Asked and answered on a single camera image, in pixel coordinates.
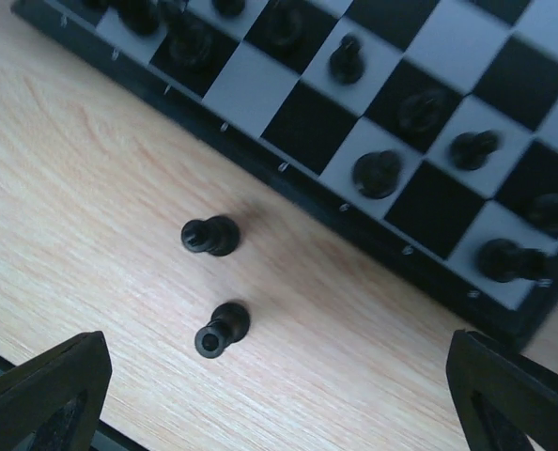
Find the black chess piece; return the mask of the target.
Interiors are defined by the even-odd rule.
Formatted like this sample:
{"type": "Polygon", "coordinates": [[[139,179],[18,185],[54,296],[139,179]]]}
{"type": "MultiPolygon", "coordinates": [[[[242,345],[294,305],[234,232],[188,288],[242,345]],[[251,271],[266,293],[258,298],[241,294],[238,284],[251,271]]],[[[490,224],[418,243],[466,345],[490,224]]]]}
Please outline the black chess piece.
{"type": "Polygon", "coordinates": [[[83,0],[82,3],[86,8],[94,10],[106,10],[108,8],[107,0],[83,0]]]}
{"type": "Polygon", "coordinates": [[[539,249],[527,248],[508,239],[485,242],[475,264],[488,279],[508,283],[516,279],[537,281],[549,273],[550,258],[539,249]]]}
{"type": "Polygon", "coordinates": [[[118,1],[116,10],[121,21],[140,36],[148,36],[159,28],[158,12],[150,0],[118,1]]]}
{"type": "Polygon", "coordinates": [[[227,347],[249,332],[251,316],[243,303],[226,302],[215,308],[209,322],[195,335],[194,346],[205,358],[219,357],[227,347]]]}
{"type": "Polygon", "coordinates": [[[240,229],[228,216],[217,215],[189,221],[181,229],[180,237],[183,246],[192,253],[224,257],[238,248],[240,229]]]}
{"type": "Polygon", "coordinates": [[[362,196],[382,199],[395,191],[401,170],[402,160],[395,150],[373,151],[355,162],[352,182],[362,196]]]}
{"type": "Polygon", "coordinates": [[[167,24],[172,61],[186,70],[204,69],[211,59],[213,35],[200,20],[188,16],[167,24]]]}

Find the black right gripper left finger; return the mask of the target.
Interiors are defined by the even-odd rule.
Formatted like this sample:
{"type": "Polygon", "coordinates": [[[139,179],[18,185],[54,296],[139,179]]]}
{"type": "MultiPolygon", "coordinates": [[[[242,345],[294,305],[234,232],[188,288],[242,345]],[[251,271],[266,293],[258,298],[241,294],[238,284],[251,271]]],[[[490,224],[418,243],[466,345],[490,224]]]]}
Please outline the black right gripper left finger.
{"type": "Polygon", "coordinates": [[[112,376],[103,332],[84,332],[0,375],[0,450],[87,450],[112,376]]]}

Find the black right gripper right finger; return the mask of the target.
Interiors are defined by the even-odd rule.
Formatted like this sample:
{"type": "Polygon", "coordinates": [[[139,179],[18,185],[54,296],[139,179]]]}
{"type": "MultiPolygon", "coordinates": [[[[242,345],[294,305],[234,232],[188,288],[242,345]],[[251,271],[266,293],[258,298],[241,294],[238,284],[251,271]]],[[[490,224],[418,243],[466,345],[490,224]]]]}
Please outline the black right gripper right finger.
{"type": "Polygon", "coordinates": [[[558,450],[558,374],[497,341],[454,332],[446,377],[472,450],[558,450]]]}

